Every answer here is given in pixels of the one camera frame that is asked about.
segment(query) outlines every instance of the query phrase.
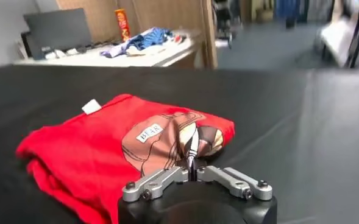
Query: red t-shirt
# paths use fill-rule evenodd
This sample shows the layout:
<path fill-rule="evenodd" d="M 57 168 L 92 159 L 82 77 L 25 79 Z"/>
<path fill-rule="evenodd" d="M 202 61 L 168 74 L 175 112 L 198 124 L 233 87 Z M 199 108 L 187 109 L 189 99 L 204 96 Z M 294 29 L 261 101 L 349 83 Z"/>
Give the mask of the red t-shirt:
<path fill-rule="evenodd" d="M 183 158 L 198 133 L 198 156 L 234 136 L 233 122 L 122 94 L 95 113 L 32 132 L 18 147 L 38 187 L 86 223 L 117 223 L 121 189 Z"/>

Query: clothing tag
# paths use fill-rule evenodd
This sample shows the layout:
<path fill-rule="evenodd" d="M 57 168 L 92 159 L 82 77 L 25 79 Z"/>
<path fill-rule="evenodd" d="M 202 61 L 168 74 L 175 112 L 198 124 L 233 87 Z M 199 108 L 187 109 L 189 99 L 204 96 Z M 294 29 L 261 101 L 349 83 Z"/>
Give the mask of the clothing tag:
<path fill-rule="evenodd" d="M 136 137 L 136 139 L 142 143 L 145 143 L 150 137 L 153 137 L 162 131 L 163 129 L 161 126 L 159 126 L 159 124 L 153 124 L 148 128 L 145 128 L 144 131 Z"/>
<path fill-rule="evenodd" d="M 89 114 L 99 111 L 101 108 L 102 107 L 100 106 L 100 104 L 95 99 L 92 99 L 88 103 L 86 103 L 86 105 L 84 105 L 84 107 L 82 107 L 82 110 L 84 111 L 84 113 L 89 115 Z"/>

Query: gray carpet floor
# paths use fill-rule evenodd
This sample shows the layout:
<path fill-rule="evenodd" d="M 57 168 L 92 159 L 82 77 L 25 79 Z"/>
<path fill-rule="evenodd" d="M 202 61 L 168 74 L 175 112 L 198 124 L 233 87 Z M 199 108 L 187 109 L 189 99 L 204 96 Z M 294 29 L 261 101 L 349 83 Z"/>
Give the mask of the gray carpet floor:
<path fill-rule="evenodd" d="M 218 67 L 224 69 L 333 68 L 315 47 L 322 25 L 298 24 L 287 30 L 284 23 L 255 24 L 238 29 L 232 49 L 218 48 Z"/>

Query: black tablecloth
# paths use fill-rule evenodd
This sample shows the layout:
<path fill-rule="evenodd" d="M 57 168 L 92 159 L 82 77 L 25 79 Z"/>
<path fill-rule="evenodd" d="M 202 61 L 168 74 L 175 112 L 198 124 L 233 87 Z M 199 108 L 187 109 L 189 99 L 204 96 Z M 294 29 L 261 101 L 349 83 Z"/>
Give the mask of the black tablecloth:
<path fill-rule="evenodd" d="M 213 162 L 270 182 L 279 223 L 359 223 L 359 72 L 171 68 L 0 68 L 0 223 L 75 223 L 40 192 L 18 143 L 120 93 L 235 121 Z"/>

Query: computer monitor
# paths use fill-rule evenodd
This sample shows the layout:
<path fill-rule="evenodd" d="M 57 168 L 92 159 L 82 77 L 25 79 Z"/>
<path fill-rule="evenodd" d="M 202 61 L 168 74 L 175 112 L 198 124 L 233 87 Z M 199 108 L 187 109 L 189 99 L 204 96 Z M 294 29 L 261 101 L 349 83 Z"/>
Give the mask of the computer monitor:
<path fill-rule="evenodd" d="M 67 50 L 91 44 L 83 9 L 24 15 L 31 38 L 42 52 Z"/>

